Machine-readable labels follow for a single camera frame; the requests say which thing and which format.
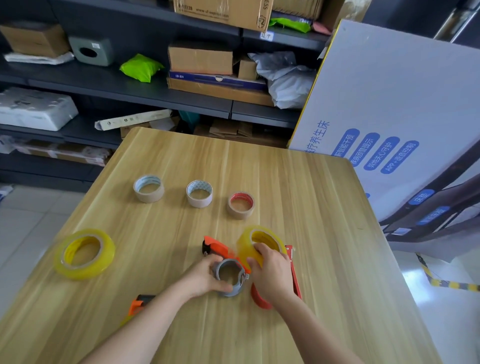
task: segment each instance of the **white plastic bag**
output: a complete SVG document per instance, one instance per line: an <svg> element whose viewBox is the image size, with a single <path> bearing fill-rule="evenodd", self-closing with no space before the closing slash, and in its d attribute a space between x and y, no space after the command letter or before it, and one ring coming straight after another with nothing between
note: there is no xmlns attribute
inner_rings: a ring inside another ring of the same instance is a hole
<svg viewBox="0 0 480 364"><path fill-rule="evenodd" d="M257 73L268 80L268 92L280 109L301 109L315 80L315 70L297 66L293 52L249 53Z"/></svg>

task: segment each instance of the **shelf label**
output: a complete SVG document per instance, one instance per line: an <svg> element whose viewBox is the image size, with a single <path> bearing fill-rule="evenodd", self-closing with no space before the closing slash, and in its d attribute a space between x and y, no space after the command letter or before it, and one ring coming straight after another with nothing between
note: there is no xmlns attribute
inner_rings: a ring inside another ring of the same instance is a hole
<svg viewBox="0 0 480 364"><path fill-rule="evenodd" d="M273 42L273 36L275 35L274 32L265 31L265 33L260 33L260 39L266 40L267 42Z"/></svg>

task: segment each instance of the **wooden table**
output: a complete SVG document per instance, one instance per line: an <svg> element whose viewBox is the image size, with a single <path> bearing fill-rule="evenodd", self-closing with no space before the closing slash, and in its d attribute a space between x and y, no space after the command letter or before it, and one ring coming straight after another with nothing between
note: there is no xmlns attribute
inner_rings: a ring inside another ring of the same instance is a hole
<svg viewBox="0 0 480 364"><path fill-rule="evenodd" d="M155 174L165 195L140 203L133 182ZM188 205L187 184L211 183L210 206ZM256 209L246 221L226 212L234 191ZM439 363L395 258L347 159L135 128L58 233L106 231L116 244L100 276L70 281L50 249L0 323L0 363L76 363L114 332L140 293L155 294L201 257L204 235L235 246L260 224L296 248L306 304L366 363ZM274 311L257 307L248 283L180 310L153 363L300 363Z"/></svg>

